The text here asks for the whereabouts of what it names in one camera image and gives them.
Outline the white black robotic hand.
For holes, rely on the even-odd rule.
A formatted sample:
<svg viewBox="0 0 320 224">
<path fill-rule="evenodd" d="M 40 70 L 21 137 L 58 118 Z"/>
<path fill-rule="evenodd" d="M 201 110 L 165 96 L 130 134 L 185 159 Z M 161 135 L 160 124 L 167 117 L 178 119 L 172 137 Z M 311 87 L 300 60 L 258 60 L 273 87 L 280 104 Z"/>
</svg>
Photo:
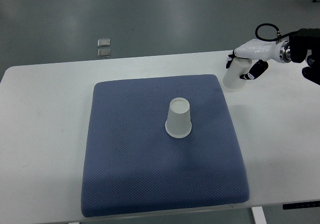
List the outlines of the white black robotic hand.
<svg viewBox="0 0 320 224">
<path fill-rule="evenodd" d="M 254 80 L 261 76 L 269 67 L 268 60 L 279 63 L 291 62 L 290 42 L 284 41 L 262 41 L 252 39 L 234 49 L 227 57 L 226 68 L 230 68 L 235 58 L 244 60 L 256 60 L 257 62 L 247 73 L 240 74 L 243 80 Z"/>
</svg>

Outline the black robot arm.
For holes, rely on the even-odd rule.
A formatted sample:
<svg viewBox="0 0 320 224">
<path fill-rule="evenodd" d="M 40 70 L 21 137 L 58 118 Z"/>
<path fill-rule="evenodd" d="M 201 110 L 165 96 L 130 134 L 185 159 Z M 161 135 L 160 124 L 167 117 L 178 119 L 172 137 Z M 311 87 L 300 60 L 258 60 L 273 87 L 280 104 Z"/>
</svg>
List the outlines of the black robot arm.
<svg viewBox="0 0 320 224">
<path fill-rule="evenodd" d="M 320 84 L 320 29 L 302 28 L 289 34 L 290 59 L 294 63 L 307 62 L 301 71 L 303 77 Z"/>
</svg>

